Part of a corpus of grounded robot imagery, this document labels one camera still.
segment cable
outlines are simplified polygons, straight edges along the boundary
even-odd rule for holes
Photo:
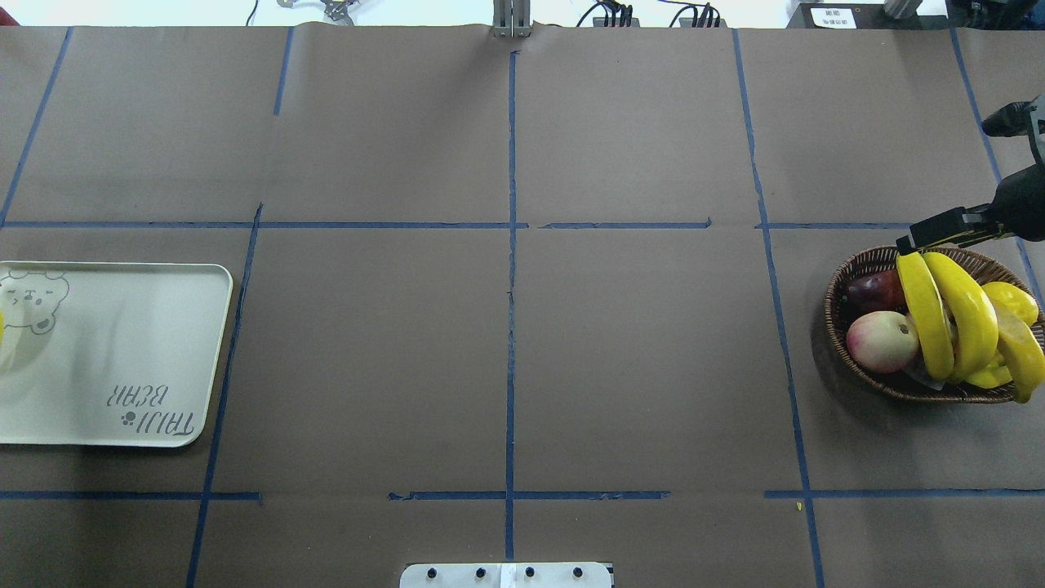
[[[711,4],[704,4],[704,9],[700,10],[700,18],[698,18],[695,21],[693,21],[693,26],[694,27],[699,26],[700,28],[705,28],[704,27],[705,19],[706,19],[707,24],[711,24],[711,18],[710,18],[711,17],[711,10],[710,10],[711,7],[712,7]]]
[[[677,13],[675,13],[675,18],[671,19],[671,24],[668,25],[668,28],[675,26],[675,23],[678,22],[678,17],[682,16],[682,13],[686,10],[693,10],[693,20],[697,20],[697,6],[695,4],[689,4],[682,6]]]
[[[584,16],[581,17],[581,20],[577,21],[577,26],[584,24],[584,19],[586,19],[587,16],[590,15],[593,11],[595,11],[595,9],[598,8],[599,6],[602,6],[603,11],[606,14],[606,22],[609,22],[609,10],[611,6],[606,2],[596,2],[595,4],[591,4],[591,7],[588,8],[588,11],[584,13]]]
[[[254,9],[251,10],[250,15],[247,15],[247,22],[243,23],[243,26],[250,26],[251,25],[251,19],[254,18],[254,15],[257,11],[258,11],[258,0],[254,0]]]
[[[693,21],[690,23],[692,28],[718,28],[722,23],[722,13],[718,10],[715,6],[712,6],[711,2],[706,4],[694,4],[692,2],[676,2],[675,0],[659,0],[660,2],[666,2],[668,4],[682,4],[683,6],[675,13],[675,18],[671,19],[671,23],[668,24],[668,28],[675,26],[678,22],[679,17],[686,10],[693,10]]]

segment dark red fruit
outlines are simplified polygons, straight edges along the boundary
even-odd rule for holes
[[[906,304],[897,269],[858,277],[845,284],[845,305],[857,315],[895,311]]]

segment banana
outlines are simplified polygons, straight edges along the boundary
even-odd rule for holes
[[[954,371],[954,349],[939,290],[920,253],[899,255],[897,271],[900,273],[900,285],[904,288],[907,310],[918,330],[926,372],[930,378],[942,382]]]
[[[998,320],[998,325],[1000,332],[1001,320]],[[994,357],[991,358],[991,363],[986,364],[986,368],[975,374],[970,374],[969,378],[966,378],[966,382],[983,390],[997,389],[1012,381],[1013,375],[1008,373],[1005,358],[1001,356],[1000,352],[994,353]]]
[[[1001,305],[1013,311],[1027,327],[1038,323],[1038,302],[1018,285],[1007,281],[992,281],[983,284],[983,292],[995,306]]]
[[[1014,400],[1023,404],[1045,382],[1045,354],[1030,328],[1001,304],[996,304],[998,317],[998,352],[1016,384]]]
[[[983,288],[954,259],[934,251],[922,258],[958,324],[954,371],[947,379],[957,384],[991,362],[998,348],[998,317]]]

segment metal plate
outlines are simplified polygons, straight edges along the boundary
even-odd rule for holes
[[[414,564],[399,588],[612,588],[611,567],[595,562]]]

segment tray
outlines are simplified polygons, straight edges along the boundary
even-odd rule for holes
[[[212,263],[0,261],[0,443],[192,443],[231,298]]]

